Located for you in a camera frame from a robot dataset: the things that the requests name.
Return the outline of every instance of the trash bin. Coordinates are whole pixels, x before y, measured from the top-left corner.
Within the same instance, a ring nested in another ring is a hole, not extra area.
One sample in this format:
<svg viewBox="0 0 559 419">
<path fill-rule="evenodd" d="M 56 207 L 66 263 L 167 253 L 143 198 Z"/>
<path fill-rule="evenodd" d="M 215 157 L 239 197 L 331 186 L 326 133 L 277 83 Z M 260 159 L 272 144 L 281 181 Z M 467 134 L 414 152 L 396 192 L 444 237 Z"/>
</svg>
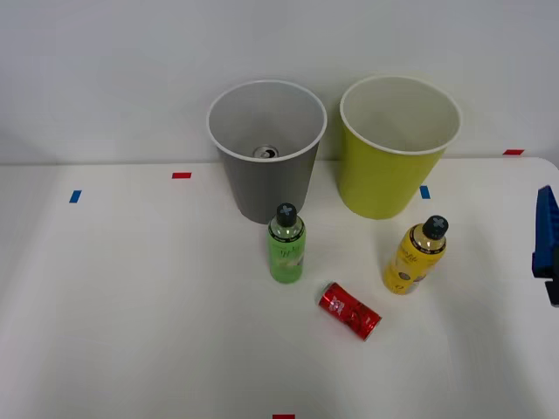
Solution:
<svg viewBox="0 0 559 419">
<path fill-rule="evenodd" d="M 207 124 L 244 216 L 268 223 L 281 203 L 301 210 L 327 125 L 312 92 L 281 80 L 245 83 L 213 102 Z"/>
<path fill-rule="evenodd" d="M 342 97 L 340 195 L 367 218 L 402 211 L 457 137 L 461 115 L 446 93 L 406 77 L 370 77 Z"/>
</svg>

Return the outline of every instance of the blue tape marker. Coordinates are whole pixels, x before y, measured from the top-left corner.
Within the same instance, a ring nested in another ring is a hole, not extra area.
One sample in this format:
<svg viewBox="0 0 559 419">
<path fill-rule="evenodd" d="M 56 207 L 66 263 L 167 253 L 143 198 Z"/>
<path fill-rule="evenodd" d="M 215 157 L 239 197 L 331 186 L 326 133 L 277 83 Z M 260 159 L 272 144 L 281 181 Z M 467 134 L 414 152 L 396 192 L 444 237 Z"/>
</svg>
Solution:
<svg viewBox="0 0 559 419">
<path fill-rule="evenodd" d="M 429 188 L 427 188 L 427 185 L 421 185 L 419 187 L 419 192 L 421 192 L 421 197 L 423 199 L 431 199 L 431 195 L 429 195 Z"/>
<path fill-rule="evenodd" d="M 80 195 L 81 190 L 74 190 L 72 193 L 72 197 L 70 198 L 70 203 L 76 203 L 79 200 Z"/>
</svg>

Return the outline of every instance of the yellow bin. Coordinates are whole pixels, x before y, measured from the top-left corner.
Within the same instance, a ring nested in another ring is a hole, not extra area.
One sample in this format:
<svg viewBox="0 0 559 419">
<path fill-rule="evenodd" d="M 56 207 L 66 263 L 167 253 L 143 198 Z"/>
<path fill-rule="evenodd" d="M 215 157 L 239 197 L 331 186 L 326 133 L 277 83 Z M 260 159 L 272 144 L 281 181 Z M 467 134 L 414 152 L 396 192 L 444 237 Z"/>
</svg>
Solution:
<svg viewBox="0 0 559 419">
<path fill-rule="evenodd" d="M 448 94 L 408 77 L 358 81 L 343 94 L 340 113 L 340 195 L 350 210 L 375 219 L 405 208 L 461 122 Z"/>
</svg>

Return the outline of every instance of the green bottle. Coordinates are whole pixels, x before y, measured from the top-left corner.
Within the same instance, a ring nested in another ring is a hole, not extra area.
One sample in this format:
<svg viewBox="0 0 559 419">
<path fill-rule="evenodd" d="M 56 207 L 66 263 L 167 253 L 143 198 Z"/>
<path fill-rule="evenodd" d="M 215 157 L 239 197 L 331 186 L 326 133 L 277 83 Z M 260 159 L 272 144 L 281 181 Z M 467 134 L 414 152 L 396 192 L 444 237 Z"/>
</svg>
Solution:
<svg viewBox="0 0 559 419">
<path fill-rule="evenodd" d="M 305 224 L 291 203 L 282 203 L 268 224 L 270 273 L 283 284 L 295 282 L 303 273 Z"/>
</svg>

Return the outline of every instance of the bottle label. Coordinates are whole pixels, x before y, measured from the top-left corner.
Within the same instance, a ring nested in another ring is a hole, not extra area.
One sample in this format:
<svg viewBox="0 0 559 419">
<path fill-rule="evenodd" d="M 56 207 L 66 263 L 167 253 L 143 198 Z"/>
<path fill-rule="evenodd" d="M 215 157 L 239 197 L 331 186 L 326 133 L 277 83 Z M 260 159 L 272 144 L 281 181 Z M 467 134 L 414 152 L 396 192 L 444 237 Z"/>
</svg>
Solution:
<svg viewBox="0 0 559 419">
<path fill-rule="evenodd" d="M 413 239 L 413 226 L 404 236 L 397 253 L 384 273 L 384 283 L 396 294 L 405 294 L 417 285 L 443 257 L 446 244 L 437 251 L 421 248 Z"/>
<path fill-rule="evenodd" d="M 293 282 L 299 279 L 305 253 L 306 229 L 303 228 L 295 237 L 283 238 L 268 229 L 268 250 L 270 269 L 279 282 Z"/>
</svg>

